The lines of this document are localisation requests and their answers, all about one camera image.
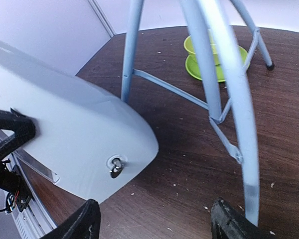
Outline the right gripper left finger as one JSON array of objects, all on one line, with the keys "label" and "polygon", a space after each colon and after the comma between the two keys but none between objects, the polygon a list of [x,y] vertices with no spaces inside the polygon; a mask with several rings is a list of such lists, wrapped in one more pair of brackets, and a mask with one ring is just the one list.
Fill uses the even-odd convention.
[{"label": "right gripper left finger", "polygon": [[44,235],[44,239],[98,239],[101,212],[97,201],[87,200],[77,211],[56,229]]}]

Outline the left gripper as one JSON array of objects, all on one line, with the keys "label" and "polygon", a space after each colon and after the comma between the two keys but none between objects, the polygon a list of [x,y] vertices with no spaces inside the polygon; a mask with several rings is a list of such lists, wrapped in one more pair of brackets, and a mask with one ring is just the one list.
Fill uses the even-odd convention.
[{"label": "left gripper", "polygon": [[0,110],[0,129],[12,131],[13,134],[0,142],[0,188],[16,193],[20,185],[20,176],[11,172],[7,164],[11,161],[2,161],[7,155],[31,141],[36,135],[36,127],[31,118],[11,109]]}]

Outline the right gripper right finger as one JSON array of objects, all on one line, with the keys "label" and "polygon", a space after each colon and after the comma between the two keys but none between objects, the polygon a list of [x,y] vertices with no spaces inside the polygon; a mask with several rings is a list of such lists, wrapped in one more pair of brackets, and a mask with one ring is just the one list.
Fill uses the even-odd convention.
[{"label": "right gripper right finger", "polygon": [[223,198],[215,200],[211,208],[211,233],[213,239],[275,238],[249,222]]}]

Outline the grey metronome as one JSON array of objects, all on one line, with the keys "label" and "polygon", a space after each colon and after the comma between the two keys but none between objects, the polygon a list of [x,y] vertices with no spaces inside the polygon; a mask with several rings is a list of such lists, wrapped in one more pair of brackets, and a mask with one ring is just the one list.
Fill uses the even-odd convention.
[{"label": "grey metronome", "polygon": [[2,41],[0,113],[33,122],[25,161],[85,200],[105,201],[158,153],[152,128],[118,97]]}]

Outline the white music stand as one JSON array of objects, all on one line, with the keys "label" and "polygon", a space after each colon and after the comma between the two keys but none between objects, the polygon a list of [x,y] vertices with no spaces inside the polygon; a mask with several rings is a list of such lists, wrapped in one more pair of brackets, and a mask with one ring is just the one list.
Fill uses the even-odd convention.
[{"label": "white music stand", "polygon": [[[160,85],[209,111],[209,121],[227,152],[242,166],[245,198],[245,216],[252,224],[259,221],[260,173],[257,129],[250,87],[247,79],[248,65],[259,49],[267,69],[272,70],[271,60],[260,29],[255,26],[245,5],[232,1],[243,21],[252,32],[253,40],[246,61],[242,61],[237,39],[228,23],[222,4],[217,0],[182,0],[180,5],[194,45],[206,99],[204,101],[147,72],[134,68],[138,30],[143,1],[130,2],[128,29],[125,38],[121,100],[129,99],[133,75]],[[225,82],[217,79],[208,29],[211,29]]]}]

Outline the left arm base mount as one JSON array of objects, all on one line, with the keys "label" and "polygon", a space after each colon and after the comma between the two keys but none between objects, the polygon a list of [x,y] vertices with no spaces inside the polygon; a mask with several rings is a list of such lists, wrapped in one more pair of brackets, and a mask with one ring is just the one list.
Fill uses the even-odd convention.
[{"label": "left arm base mount", "polygon": [[13,173],[18,176],[18,188],[14,194],[9,192],[6,196],[7,210],[5,212],[7,214],[11,214],[14,210],[22,213],[32,199],[32,192],[23,176],[18,171],[13,171]]}]

